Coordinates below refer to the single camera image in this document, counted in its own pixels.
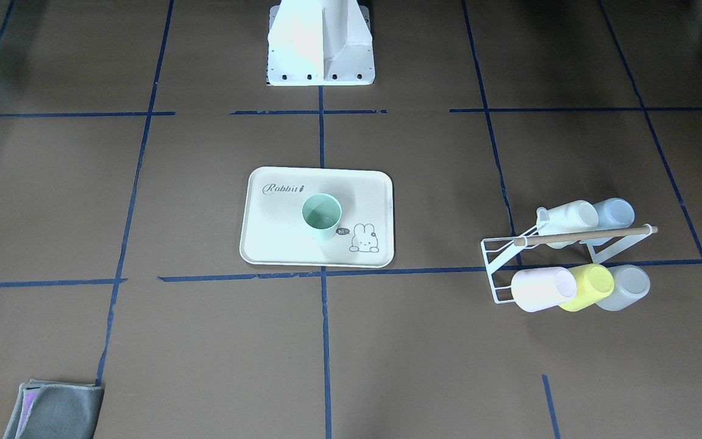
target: cup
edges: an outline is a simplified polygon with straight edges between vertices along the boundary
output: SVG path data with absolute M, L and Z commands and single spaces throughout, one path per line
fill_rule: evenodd
M 548 223 L 538 229 L 539 235 L 571 234 L 594 230 L 599 222 L 594 206 L 584 200 L 577 200 L 546 211 Z M 563 248 L 575 241 L 547 244 L 551 248 Z
M 523 269 L 513 275 L 511 295 L 524 311 L 541 311 L 576 297 L 576 278 L 559 266 Z
M 614 276 L 600 264 L 587 264 L 569 269 L 576 277 L 576 297 L 560 305 L 565 311 L 579 311 L 607 298 L 614 291 Z
M 593 205 L 597 211 L 599 222 L 594 230 L 626 229 L 633 225 L 636 213 L 629 202 L 621 198 L 608 198 L 608 200 Z M 585 241 L 589 245 L 603 245 L 610 237 L 599 237 Z
M 316 241 L 335 235 L 342 212 L 340 202 L 329 194 L 312 195 L 303 203 L 303 220 Z
M 597 303 L 597 306 L 602 309 L 619 311 L 638 302 L 649 292 L 649 287 L 651 287 L 649 275 L 640 267 L 616 266 L 609 271 L 614 276 L 614 291 L 610 296 Z

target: white cup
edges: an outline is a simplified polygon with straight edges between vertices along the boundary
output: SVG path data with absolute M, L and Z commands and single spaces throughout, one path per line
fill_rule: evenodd
M 576 297 L 576 278 L 568 269 L 555 266 L 523 269 L 511 280 L 511 295 L 519 308 L 541 311 Z
M 594 208 L 600 219 L 594 230 L 626 229 L 632 226 L 636 219 L 633 207 L 621 198 L 608 198 L 595 204 Z M 599 237 L 588 239 L 586 242 L 589 245 L 603 245 L 610 239 L 610 237 Z
M 615 266 L 608 271 L 614 276 L 614 291 L 597 302 L 606 311 L 619 311 L 638 302 L 651 287 L 649 275 L 637 266 Z
M 546 211 L 548 222 L 538 229 L 539 235 L 571 234 L 594 230 L 599 222 L 594 206 L 584 200 L 577 200 Z M 575 241 L 547 244 L 551 248 L 563 248 Z
M 329 194 L 315 194 L 303 203 L 303 220 L 316 241 L 335 236 L 343 209 L 337 198 Z

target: folded cloth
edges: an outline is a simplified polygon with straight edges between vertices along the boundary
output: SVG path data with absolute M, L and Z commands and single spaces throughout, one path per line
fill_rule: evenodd
M 94 384 L 22 383 L 3 439 L 92 439 L 102 394 Z

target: white tray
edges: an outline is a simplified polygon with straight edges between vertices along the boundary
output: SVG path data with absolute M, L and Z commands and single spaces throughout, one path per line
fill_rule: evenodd
M 315 241 L 302 217 L 311 195 L 340 201 L 338 233 Z M 265 166 L 248 178 L 240 255 L 251 264 L 381 268 L 395 256 L 392 179 L 378 171 Z

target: green cup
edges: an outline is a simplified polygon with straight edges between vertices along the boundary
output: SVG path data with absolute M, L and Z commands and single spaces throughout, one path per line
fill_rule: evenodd
M 335 235 L 342 213 L 340 202 L 329 194 L 315 194 L 303 203 L 303 220 L 316 241 Z

